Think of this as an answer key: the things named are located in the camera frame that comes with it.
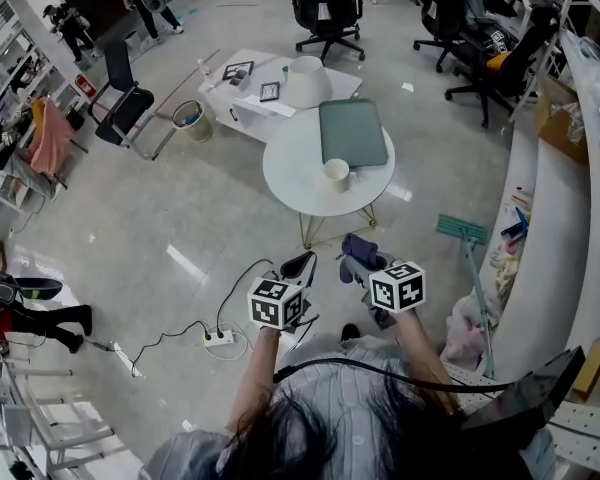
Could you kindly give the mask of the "white lampshade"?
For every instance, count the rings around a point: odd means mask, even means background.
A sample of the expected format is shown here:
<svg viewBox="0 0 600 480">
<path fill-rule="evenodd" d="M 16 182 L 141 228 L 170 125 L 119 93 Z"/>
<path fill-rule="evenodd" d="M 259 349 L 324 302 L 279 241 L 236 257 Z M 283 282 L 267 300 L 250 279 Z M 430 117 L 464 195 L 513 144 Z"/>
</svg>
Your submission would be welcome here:
<svg viewBox="0 0 600 480">
<path fill-rule="evenodd" d="M 297 109 L 311 109 L 331 99 L 333 89 L 322 61 L 314 56 L 294 59 L 288 69 L 283 102 Z"/>
</svg>

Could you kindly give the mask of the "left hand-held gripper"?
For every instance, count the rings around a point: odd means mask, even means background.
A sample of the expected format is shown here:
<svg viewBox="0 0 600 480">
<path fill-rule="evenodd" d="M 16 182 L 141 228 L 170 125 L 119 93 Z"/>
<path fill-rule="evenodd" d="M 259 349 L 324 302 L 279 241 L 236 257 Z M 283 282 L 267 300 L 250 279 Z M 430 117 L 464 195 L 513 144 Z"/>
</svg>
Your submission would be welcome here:
<svg viewBox="0 0 600 480">
<path fill-rule="evenodd" d="M 301 277 L 311 259 L 309 276 Z M 320 317 L 309 301 L 316 267 L 317 254 L 305 251 L 279 268 L 281 277 L 299 278 L 257 277 L 247 293 L 249 320 L 259 329 L 267 327 L 278 331 L 282 341 L 302 341 Z"/>
</svg>

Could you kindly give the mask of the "black office chair orange cushion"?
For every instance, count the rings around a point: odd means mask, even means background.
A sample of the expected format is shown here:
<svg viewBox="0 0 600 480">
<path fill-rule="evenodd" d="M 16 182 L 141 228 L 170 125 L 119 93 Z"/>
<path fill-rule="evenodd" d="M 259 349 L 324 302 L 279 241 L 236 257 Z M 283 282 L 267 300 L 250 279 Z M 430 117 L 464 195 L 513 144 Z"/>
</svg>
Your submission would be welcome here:
<svg viewBox="0 0 600 480">
<path fill-rule="evenodd" d="M 468 85 L 449 88 L 446 101 L 456 94 L 476 94 L 481 102 L 481 126 L 489 126 L 489 101 L 492 100 L 512 114 L 511 99 L 519 101 L 528 84 L 527 74 L 536 54 L 558 30 L 560 13 L 552 5 L 537 6 L 530 15 L 531 26 L 512 50 L 491 55 L 486 43 L 464 34 L 462 41 L 451 48 L 451 54 L 461 62 L 454 75 L 462 74 Z"/>
</svg>

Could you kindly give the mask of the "woven waste basket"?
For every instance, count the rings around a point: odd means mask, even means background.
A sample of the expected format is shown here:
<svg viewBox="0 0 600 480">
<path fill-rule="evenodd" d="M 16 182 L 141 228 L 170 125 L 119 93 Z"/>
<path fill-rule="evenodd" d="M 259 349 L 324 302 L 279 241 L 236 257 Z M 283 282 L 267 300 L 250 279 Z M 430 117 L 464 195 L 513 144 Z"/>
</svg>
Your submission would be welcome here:
<svg viewBox="0 0 600 480">
<path fill-rule="evenodd" d="M 172 114 L 172 124 L 176 130 L 184 132 L 196 143 L 207 141 L 213 134 L 204 104 L 197 100 L 179 105 Z"/>
</svg>

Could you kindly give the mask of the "blue plastic tool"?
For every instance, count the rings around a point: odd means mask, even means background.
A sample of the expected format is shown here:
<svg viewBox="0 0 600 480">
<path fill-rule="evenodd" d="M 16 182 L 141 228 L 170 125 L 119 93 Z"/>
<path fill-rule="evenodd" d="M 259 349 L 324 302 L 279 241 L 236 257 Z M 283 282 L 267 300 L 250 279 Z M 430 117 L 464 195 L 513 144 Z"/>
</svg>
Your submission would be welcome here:
<svg viewBox="0 0 600 480">
<path fill-rule="evenodd" d="M 513 242 L 526 237 L 529 227 L 529 220 L 518 207 L 515 208 L 515 216 L 517 217 L 517 221 L 501 231 L 502 237 L 507 237 Z"/>
</svg>

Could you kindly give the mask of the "white cup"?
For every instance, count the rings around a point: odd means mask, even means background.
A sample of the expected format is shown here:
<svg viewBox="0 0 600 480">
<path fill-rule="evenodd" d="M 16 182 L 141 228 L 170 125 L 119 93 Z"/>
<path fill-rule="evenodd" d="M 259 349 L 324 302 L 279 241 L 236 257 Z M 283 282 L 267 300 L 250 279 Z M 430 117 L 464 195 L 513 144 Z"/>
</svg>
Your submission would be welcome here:
<svg viewBox="0 0 600 480">
<path fill-rule="evenodd" d="M 349 188 L 350 168 L 346 161 L 334 158 L 328 160 L 323 166 L 325 182 L 335 193 L 344 193 Z"/>
</svg>

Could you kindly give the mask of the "black chair with chrome frame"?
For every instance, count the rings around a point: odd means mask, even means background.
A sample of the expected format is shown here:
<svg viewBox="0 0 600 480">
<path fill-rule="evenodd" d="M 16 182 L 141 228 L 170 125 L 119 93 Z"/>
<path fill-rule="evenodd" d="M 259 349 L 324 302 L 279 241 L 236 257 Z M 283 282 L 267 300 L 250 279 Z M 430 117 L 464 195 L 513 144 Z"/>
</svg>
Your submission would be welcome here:
<svg viewBox="0 0 600 480">
<path fill-rule="evenodd" d="M 132 149 L 144 160 L 154 161 L 169 142 L 175 129 L 164 136 L 153 152 L 143 152 L 136 144 L 137 138 L 154 119 L 171 122 L 169 115 L 149 112 L 155 102 L 151 91 L 143 89 L 134 79 L 129 60 L 128 45 L 124 40 L 116 39 L 105 46 L 108 80 L 91 100 L 87 113 L 96 124 L 95 135 L 112 145 Z M 114 89 L 120 96 L 102 119 L 96 117 L 94 107 L 108 89 Z"/>
</svg>

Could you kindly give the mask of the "green plastic tray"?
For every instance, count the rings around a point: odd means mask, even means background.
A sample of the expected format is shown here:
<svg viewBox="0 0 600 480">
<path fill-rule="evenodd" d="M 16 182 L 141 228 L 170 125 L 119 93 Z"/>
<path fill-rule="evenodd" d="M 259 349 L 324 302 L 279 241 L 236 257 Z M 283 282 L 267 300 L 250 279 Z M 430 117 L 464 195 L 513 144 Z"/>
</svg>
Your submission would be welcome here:
<svg viewBox="0 0 600 480">
<path fill-rule="evenodd" d="M 318 107 L 322 162 L 343 160 L 350 168 L 388 161 L 383 128 L 370 99 L 332 100 Z"/>
</svg>

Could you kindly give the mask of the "dark blue cloth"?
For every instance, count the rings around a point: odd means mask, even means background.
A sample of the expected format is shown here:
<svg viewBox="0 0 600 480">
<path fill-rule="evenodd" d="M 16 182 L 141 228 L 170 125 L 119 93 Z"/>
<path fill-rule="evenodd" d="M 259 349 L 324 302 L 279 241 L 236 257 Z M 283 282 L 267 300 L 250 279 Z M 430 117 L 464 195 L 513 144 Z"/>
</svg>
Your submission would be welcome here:
<svg viewBox="0 0 600 480">
<path fill-rule="evenodd" d="M 356 234 L 348 233 L 345 235 L 341 244 L 341 251 L 344 255 L 351 256 L 369 269 L 377 269 L 381 266 L 378 245 Z"/>
</svg>

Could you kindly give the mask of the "black headset mount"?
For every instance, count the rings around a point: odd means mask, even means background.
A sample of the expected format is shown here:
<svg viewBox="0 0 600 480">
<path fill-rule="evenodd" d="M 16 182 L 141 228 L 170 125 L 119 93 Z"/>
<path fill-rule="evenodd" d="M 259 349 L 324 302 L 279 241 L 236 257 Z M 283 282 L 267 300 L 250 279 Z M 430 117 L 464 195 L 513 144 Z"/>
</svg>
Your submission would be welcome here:
<svg viewBox="0 0 600 480">
<path fill-rule="evenodd" d="M 527 447 L 565 399 L 584 362 L 580 346 L 561 353 L 468 416 L 462 435 L 480 445 Z"/>
</svg>

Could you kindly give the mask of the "person's right forearm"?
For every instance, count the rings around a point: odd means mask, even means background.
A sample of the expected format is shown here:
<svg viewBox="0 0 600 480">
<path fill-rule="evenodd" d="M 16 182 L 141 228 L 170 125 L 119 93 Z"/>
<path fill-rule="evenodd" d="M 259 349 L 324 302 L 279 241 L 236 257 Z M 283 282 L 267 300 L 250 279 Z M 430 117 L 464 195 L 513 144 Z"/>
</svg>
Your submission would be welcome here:
<svg viewBox="0 0 600 480">
<path fill-rule="evenodd" d="M 408 310 L 395 316 L 397 336 L 410 363 L 411 378 L 425 382 L 420 386 L 422 394 L 434 401 L 446 414 L 453 415 L 458 409 L 454 393 L 432 389 L 429 385 L 452 386 L 453 383 L 415 310 Z"/>
</svg>

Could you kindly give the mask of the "person's light striped shirt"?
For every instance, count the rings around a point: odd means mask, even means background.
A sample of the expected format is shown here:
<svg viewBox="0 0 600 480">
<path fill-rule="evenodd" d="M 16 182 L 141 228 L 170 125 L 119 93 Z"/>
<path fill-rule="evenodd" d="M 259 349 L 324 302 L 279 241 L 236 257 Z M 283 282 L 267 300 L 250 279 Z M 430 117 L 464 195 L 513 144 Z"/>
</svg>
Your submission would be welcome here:
<svg viewBox="0 0 600 480">
<path fill-rule="evenodd" d="M 175 435 L 138 480 L 554 480 L 547 430 L 514 450 L 480 445 L 420 389 L 395 345 L 366 336 L 310 340 L 287 356 L 298 371 L 231 433 Z"/>
</svg>

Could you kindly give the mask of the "white metal rack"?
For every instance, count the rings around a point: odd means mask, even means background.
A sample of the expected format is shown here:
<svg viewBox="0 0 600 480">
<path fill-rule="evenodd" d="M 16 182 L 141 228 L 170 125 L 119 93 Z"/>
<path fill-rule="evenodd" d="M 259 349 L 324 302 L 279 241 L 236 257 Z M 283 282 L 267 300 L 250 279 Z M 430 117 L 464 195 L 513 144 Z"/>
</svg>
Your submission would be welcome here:
<svg viewBox="0 0 600 480">
<path fill-rule="evenodd" d="M 36 369 L 0 360 L 0 451 L 22 462 L 34 480 L 56 480 L 122 452 L 115 431 L 80 412 L 80 394 L 39 396 L 30 380 L 71 378 L 71 369 Z"/>
</svg>

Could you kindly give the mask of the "white perforated board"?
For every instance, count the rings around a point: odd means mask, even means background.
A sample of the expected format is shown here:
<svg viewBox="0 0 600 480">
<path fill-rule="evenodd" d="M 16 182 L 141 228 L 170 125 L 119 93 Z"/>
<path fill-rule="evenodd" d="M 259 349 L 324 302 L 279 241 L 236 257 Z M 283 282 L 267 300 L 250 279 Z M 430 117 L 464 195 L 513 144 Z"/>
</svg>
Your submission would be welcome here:
<svg viewBox="0 0 600 480">
<path fill-rule="evenodd" d="M 493 387 L 496 381 L 443 361 L 452 382 L 460 386 Z M 501 391 L 459 394 L 460 406 L 477 409 Z M 547 424 L 554 440 L 556 456 L 570 465 L 600 473 L 600 408 L 564 401 Z"/>
</svg>

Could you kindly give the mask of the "white power strip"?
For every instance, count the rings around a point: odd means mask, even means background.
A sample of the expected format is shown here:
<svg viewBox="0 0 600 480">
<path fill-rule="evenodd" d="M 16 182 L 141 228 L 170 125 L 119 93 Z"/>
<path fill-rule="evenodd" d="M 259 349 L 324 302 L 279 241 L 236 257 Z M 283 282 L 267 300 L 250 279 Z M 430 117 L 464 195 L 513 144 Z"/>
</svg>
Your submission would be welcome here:
<svg viewBox="0 0 600 480">
<path fill-rule="evenodd" d="M 231 345 L 234 342 L 235 338 L 231 330 L 208 331 L 203 336 L 203 344 L 207 348 Z"/>
</svg>

